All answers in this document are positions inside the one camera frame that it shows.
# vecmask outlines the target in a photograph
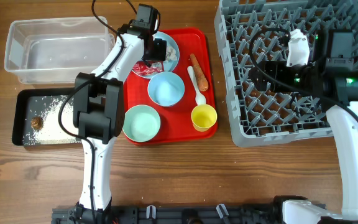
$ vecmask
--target clear plastic container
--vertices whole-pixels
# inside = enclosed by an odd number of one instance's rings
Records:
[[[5,70],[25,84],[72,83],[79,72],[98,67],[113,45],[114,36],[94,17],[14,21]]]

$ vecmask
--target dish rack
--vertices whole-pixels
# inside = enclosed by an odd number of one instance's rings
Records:
[[[332,136],[319,99],[297,93],[259,92],[248,79],[253,66],[249,42],[266,28],[301,29],[312,51],[318,29],[351,29],[352,54],[358,70],[358,0],[277,0],[239,4],[220,0],[214,20],[219,56],[226,81],[226,105],[232,140],[239,147],[283,144],[299,139]],[[262,34],[254,55],[262,60],[286,61],[288,51],[277,32]]]

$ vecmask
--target spoon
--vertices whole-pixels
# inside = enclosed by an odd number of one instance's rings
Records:
[[[197,86],[197,81],[196,81],[196,77],[194,74],[194,70],[192,66],[187,67],[187,72],[189,73],[190,76],[190,80],[193,83],[194,89],[196,90],[196,103],[197,105],[203,105],[206,104],[206,98],[203,94],[200,93],[198,86]]]

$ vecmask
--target wooden tabletop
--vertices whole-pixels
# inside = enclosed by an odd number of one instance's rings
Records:
[[[213,24],[218,0],[133,1],[140,2],[161,12],[161,29],[197,27],[206,34],[219,127],[210,139],[147,147],[120,135],[112,153],[112,204],[264,203],[275,195],[302,195],[339,212],[342,185],[333,138],[247,148],[233,144]],[[134,16],[124,0],[97,2],[96,11],[113,27]],[[92,16],[90,1],[0,0],[0,223],[50,223],[52,208],[73,206],[81,195],[82,145],[25,149],[11,142],[17,94],[45,86],[23,85],[4,70],[12,21],[78,16]]]

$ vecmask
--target wire grid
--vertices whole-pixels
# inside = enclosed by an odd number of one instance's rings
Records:
[[[249,42],[260,30],[273,27],[301,29],[308,37],[311,51],[314,33],[318,29],[352,29],[357,37],[358,30],[355,30],[355,27],[358,23],[352,22],[352,17],[347,16],[346,4],[330,1],[336,5],[333,6],[327,5],[327,2],[316,1],[316,4],[308,9],[284,8],[277,12],[269,9],[267,12],[251,13],[245,13],[249,9],[248,5],[243,5],[237,7],[235,14],[226,17],[227,39],[236,79],[235,89],[241,108],[240,125],[244,127],[246,134],[262,136],[267,133],[293,133],[302,129],[329,127],[325,113],[318,104],[318,98],[295,97],[292,93],[272,93],[270,90],[258,92],[248,79],[248,72],[254,67],[249,57]],[[287,60],[288,50],[278,43],[278,37],[281,35],[278,32],[266,32],[255,41],[252,52],[258,63],[262,60]],[[357,45],[352,49],[352,53],[356,56],[354,70],[358,70]]]

